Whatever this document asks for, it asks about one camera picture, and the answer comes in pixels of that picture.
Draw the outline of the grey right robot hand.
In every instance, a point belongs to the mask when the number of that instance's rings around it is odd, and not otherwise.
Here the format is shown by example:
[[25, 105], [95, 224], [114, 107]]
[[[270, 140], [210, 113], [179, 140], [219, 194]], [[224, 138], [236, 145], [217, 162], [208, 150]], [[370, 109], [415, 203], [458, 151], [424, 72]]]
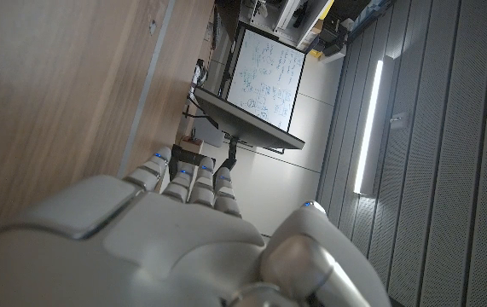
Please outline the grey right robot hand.
[[370, 262], [315, 201], [269, 238], [229, 170], [162, 148], [129, 176], [95, 176], [0, 227], [0, 306], [387, 306]]

